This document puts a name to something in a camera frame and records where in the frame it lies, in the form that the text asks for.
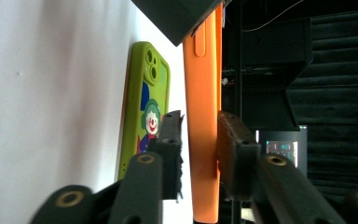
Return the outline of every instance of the display screen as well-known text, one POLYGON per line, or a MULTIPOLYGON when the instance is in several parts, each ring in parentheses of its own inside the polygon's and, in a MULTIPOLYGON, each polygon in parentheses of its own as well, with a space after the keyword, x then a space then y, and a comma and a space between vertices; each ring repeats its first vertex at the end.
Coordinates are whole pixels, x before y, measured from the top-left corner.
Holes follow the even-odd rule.
POLYGON ((267 141, 267 153, 275 153, 286 157, 297 167, 298 142, 267 141))

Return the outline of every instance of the screw hole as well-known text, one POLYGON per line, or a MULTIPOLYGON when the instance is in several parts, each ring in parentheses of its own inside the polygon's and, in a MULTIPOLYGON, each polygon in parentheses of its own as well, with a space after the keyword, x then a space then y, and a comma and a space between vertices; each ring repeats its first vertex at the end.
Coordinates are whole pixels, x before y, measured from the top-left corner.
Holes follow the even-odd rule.
POLYGON ((72 190, 63 193, 57 199, 56 205, 58 207, 72 207, 80 203, 84 198, 84 193, 80 190, 72 190))
POLYGON ((148 164, 152 163, 155 160, 153 156, 150 155, 142 155, 138 157, 138 162, 148 164))
POLYGON ((276 156, 269 156, 268 157, 269 163, 272 163, 274 165, 284 166, 287 164, 287 161, 284 161, 283 159, 276 157, 276 156))

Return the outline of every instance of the clown face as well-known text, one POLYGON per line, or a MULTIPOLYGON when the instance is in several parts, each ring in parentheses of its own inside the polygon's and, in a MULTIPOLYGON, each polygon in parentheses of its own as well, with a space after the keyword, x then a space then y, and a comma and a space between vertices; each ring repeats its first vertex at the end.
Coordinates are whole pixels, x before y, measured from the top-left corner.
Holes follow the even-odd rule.
POLYGON ((146 131, 150 134, 156 134, 158 131, 158 118, 153 111, 146 116, 146 131))

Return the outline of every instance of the black machine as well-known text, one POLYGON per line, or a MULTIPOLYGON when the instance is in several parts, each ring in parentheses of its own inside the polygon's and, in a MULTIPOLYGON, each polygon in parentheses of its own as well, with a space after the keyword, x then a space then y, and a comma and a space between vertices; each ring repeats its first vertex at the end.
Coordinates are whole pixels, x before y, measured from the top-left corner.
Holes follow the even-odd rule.
MULTIPOLYGON (((261 155, 238 117, 220 112, 217 119, 223 189, 230 200, 251 202, 256 223, 358 223, 358 190, 332 206, 291 160, 261 155)), ((180 111, 165 115, 159 138, 132 157, 124 179, 97 193, 84 186, 59 189, 31 223, 161 223, 162 200, 177 199, 181 190, 181 122, 180 111)))

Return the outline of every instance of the cable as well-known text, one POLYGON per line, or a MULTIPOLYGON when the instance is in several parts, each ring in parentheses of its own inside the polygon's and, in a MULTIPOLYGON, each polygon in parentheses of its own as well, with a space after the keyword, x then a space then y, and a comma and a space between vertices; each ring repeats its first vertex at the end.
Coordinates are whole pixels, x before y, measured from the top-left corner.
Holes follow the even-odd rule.
POLYGON ((280 17, 283 13, 285 13, 285 12, 286 12, 287 10, 289 10, 290 8, 295 7, 296 5, 298 5, 298 4, 302 3, 302 2, 304 2, 304 0, 299 0, 298 2, 292 4, 292 5, 291 5, 289 8, 287 8, 285 11, 281 12, 278 16, 272 18, 272 20, 270 20, 270 21, 264 23, 263 25, 261 25, 261 26, 259 26, 259 27, 257 27, 257 28, 254 28, 254 29, 251 29, 251 30, 242 30, 242 31, 243 31, 243 32, 252 32, 252 31, 259 30, 259 29, 265 27, 266 25, 270 24, 272 21, 275 21, 278 17, 280 17))

